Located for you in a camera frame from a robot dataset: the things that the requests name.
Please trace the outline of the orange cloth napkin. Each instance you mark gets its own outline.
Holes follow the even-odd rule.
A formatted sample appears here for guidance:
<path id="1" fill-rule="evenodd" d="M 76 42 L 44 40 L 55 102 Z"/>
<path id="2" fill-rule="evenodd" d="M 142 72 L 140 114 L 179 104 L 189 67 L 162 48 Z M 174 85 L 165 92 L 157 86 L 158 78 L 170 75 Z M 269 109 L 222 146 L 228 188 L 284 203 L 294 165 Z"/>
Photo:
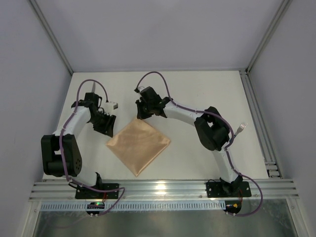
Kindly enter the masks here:
<path id="1" fill-rule="evenodd" d="M 170 143 L 163 133 L 135 118 L 106 146 L 137 177 Z"/>

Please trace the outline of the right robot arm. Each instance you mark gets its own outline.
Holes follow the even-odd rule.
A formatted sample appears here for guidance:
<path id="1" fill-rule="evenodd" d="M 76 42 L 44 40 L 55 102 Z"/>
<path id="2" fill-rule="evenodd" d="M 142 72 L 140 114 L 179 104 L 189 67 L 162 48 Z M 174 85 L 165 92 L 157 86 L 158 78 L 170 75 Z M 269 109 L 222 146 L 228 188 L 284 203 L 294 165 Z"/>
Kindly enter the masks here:
<path id="1" fill-rule="evenodd" d="M 161 98 L 150 86 L 136 88 L 135 92 L 140 96 L 136 101 L 138 119 L 144 120 L 155 115 L 176 119 L 195 127 L 201 144 L 214 155 L 220 172 L 220 187 L 225 195 L 231 197 L 239 192 L 243 177 L 236 171 L 229 155 L 230 127 L 215 107 L 202 112 L 185 109 L 168 97 Z"/>

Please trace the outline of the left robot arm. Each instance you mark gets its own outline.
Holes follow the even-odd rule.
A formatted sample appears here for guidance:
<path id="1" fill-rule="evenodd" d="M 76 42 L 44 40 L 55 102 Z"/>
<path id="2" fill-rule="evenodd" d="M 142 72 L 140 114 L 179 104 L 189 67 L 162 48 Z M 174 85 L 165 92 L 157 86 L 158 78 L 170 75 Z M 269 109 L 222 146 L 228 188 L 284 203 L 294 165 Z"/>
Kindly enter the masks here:
<path id="1" fill-rule="evenodd" d="M 51 135 L 41 138 L 43 171 L 54 177 L 68 177 L 73 183 L 87 189 L 102 190 L 100 174 L 83 166 L 76 137 L 87 123 L 93 130 L 113 137 L 116 116 L 101 107 L 102 97 L 87 92 L 83 100 L 72 104 L 72 113 L 65 123 Z"/>

